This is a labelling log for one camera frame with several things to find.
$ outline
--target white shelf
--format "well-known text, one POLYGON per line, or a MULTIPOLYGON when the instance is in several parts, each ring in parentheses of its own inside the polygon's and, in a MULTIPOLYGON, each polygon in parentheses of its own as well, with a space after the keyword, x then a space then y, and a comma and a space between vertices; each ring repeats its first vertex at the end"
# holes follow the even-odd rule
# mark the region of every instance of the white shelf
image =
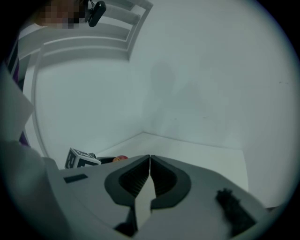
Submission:
POLYGON ((242 150, 199 145, 141 133, 96 156, 125 155, 130 158, 146 154, 173 158, 213 170, 248 191, 247 170, 242 150))

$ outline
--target headset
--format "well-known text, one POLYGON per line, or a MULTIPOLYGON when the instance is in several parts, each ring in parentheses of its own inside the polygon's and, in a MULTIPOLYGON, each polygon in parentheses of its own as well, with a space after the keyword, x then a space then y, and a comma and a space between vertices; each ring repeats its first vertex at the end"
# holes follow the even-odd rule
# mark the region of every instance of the headset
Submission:
POLYGON ((103 1, 99 1, 96 4, 94 4, 92 0, 90 0, 90 2, 92 8, 89 9, 90 16, 88 18, 88 23, 90 27, 95 27, 103 13, 106 11, 106 5, 103 1))

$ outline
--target black rectangular mark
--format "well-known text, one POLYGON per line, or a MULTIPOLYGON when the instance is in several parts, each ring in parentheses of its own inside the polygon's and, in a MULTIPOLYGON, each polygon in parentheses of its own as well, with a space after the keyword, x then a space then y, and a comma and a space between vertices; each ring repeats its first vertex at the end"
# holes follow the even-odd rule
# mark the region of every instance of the black rectangular mark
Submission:
POLYGON ((71 177, 65 177, 64 180, 66 183, 70 183, 70 182, 79 181, 79 180, 82 180, 85 178, 88 178, 88 176, 85 174, 79 174, 79 175, 75 175, 75 176, 71 176, 71 177))

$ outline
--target white cube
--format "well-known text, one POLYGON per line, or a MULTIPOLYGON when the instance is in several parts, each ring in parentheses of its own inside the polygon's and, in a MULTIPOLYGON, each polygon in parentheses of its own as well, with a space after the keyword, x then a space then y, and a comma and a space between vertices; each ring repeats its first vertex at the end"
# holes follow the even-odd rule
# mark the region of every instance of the white cube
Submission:
POLYGON ((100 164, 101 162, 92 157, 90 154, 70 148, 67 155, 65 168, 87 167, 100 164))

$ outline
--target black headphone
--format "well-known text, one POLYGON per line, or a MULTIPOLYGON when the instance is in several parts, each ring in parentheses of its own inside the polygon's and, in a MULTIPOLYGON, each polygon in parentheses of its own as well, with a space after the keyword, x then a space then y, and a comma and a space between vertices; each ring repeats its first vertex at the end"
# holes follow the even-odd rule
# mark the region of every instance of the black headphone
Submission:
POLYGON ((103 13, 106 11, 106 5, 103 1, 99 1, 96 4, 94 4, 92 0, 90 0, 90 2, 92 8, 89 9, 90 16, 88 18, 88 23, 90 27, 95 27, 103 13))

